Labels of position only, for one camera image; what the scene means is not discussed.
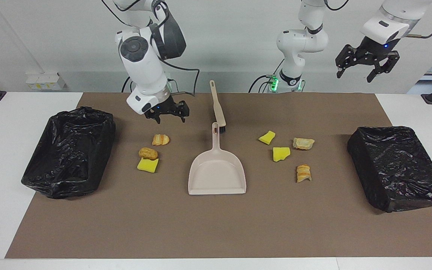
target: gray joint cap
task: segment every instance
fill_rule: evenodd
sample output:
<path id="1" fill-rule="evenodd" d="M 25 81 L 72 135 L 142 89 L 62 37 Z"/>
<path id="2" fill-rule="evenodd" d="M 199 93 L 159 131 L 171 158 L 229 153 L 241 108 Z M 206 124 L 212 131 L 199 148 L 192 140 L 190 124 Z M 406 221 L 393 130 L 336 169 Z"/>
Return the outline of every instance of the gray joint cap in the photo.
<path id="1" fill-rule="evenodd" d="M 148 41 L 141 36 L 132 36 L 121 44 L 121 55 L 131 62 L 139 62 L 148 51 Z"/>

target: brush handle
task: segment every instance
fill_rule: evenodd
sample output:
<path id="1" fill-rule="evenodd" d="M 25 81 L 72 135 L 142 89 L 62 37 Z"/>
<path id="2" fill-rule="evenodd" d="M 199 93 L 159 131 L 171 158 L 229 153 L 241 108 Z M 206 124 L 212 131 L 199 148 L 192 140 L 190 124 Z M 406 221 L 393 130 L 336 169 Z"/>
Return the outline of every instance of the brush handle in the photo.
<path id="1" fill-rule="evenodd" d="M 216 116 L 216 121 L 220 127 L 226 126 L 226 119 L 224 118 L 223 108 L 219 104 L 218 93 L 216 92 L 216 83 L 211 80 L 209 81 L 209 86 L 211 87 L 211 94 L 213 95 L 213 110 Z"/>
<path id="2" fill-rule="evenodd" d="M 219 124 L 213 123 L 213 149 L 212 150 L 221 150 L 219 146 Z"/>

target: yellow sponge piece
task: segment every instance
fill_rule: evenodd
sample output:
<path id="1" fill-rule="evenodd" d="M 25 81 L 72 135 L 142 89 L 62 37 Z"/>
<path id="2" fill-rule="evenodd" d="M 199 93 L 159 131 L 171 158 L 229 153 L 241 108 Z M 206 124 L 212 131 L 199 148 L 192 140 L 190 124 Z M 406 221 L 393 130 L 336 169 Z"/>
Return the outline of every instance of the yellow sponge piece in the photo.
<path id="1" fill-rule="evenodd" d="M 275 138 L 276 133 L 272 132 L 271 130 L 268 131 L 265 135 L 261 136 L 258 140 L 264 142 L 265 144 L 269 145 L 271 141 Z"/>
<path id="2" fill-rule="evenodd" d="M 147 171 L 149 173 L 154 173 L 156 171 L 156 167 L 158 166 L 159 159 L 150 160 L 150 159 L 141 159 L 138 164 L 138 170 Z"/>
<path id="3" fill-rule="evenodd" d="M 289 147 L 273 147 L 273 161 L 283 161 L 291 155 Z"/>

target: trash bag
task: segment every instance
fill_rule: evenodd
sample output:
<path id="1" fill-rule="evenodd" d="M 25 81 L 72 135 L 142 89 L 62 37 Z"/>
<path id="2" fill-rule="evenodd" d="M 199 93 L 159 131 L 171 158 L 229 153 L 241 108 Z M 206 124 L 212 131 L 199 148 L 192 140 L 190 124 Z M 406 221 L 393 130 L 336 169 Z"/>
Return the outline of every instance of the trash bag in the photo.
<path id="1" fill-rule="evenodd" d="M 373 207 L 391 213 L 432 206 L 432 161 L 411 128 L 360 127 L 348 152 Z"/>
<path id="2" fill-rule="evenodd" d="M 115 131 L 113 115 L 91 107 L 51 116 L 21 183 L 53 199 L 94 192 Z"/>

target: dustpan handle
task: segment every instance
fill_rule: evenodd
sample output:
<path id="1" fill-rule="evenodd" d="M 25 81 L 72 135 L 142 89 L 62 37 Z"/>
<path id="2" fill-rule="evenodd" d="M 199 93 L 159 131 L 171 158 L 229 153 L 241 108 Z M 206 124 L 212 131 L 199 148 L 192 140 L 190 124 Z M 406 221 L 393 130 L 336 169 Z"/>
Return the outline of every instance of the dustpan handle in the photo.
<path id="1" fill-rule="evenodd" d="M 218 123 L 213 123 L 213 150 L 221 150 L 219 146 L 219 125 Z"/>

